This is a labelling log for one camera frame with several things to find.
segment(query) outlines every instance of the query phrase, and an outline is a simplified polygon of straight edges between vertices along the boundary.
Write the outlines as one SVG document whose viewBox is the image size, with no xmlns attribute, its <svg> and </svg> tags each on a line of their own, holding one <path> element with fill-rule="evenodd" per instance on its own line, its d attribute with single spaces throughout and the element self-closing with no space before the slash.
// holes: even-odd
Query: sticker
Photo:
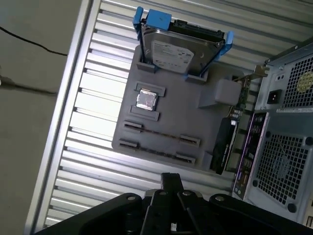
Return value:
<svg viewBox="0 0 313 235">
<path fill-rule="evenodd" d="M 302 109 L 277 109 L 277 113 L 313 113 L 313 108 Z"/>
<path fill-rule="evenodd" d="M 194 53 L 161 41 L 152 41 L 153 63 L 165 70 L 184 73 L 187 71 Z"/>
<path fill-rule="evenodd" d="M 297 92 L 304 93 L 313 85 L 313 72 L 306 72 L 300 76 L 297 83 Z"/>
</svg>

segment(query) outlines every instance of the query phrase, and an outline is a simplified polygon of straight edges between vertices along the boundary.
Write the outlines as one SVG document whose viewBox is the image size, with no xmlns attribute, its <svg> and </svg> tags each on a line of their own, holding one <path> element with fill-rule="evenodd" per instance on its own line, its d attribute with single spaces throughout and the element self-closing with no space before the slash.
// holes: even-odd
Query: concrete floor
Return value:
<svg viewBox="0 0 313 235">
<path fill-rule="evenodd" d="M 80 0 L 0 3 L 0 26 L 67 53 Z M 0 31 L 1 75 L 57 91 L 66 58 Z M 56 98 L 0 89 L 0 234 L 22 234 Z"/>
</svg>

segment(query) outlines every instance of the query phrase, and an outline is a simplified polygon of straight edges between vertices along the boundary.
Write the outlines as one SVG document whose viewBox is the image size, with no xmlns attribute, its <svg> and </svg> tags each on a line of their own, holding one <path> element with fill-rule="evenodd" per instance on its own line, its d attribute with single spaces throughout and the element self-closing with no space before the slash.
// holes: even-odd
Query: black stand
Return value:
<svg viewBox="0 0 313 235">
<path fill-rule="evenodd" d="M 224 194 L 205 201 L 163 173 L 145 198 L 125 193 L 37 235 L 312 235 L 313 230 Z"/>
</svg>

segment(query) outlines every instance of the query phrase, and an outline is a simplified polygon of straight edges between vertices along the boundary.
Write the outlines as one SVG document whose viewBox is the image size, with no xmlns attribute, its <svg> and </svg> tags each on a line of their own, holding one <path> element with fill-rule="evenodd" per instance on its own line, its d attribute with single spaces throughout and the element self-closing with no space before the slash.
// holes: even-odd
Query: fan grille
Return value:
<svg viewBox="0 0 313 235">
<path fill-rule="evenodd" d="M 258 187 L 282 204 L 295 199 L 308 150 L 301 148 L 303 139 L 272 135 L 265 142 L 257 172 Z"/>
<path fill-rule="evenodd" d="M 313 105 L 313 57 L 302 60 L 291 69 L 283 107 Z"/>
</svg>

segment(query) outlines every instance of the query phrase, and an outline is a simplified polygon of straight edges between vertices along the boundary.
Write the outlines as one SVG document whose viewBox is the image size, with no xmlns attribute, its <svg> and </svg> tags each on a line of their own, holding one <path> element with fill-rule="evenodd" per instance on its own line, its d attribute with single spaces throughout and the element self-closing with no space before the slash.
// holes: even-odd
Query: white label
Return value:
<svg viewBox="0 0 313 235">
<path fill-rule="evenodd" d="M 313 108 L 303 108 L 303 109 L 277 109 L 277 113 L 312 113 Z"/>
<path fill-rule="evenodd" d="M 154 40 L 152 42 L 153 63 L 165 70 L 184 73 L 194 57 L 190 50 Z"/>
</svg>

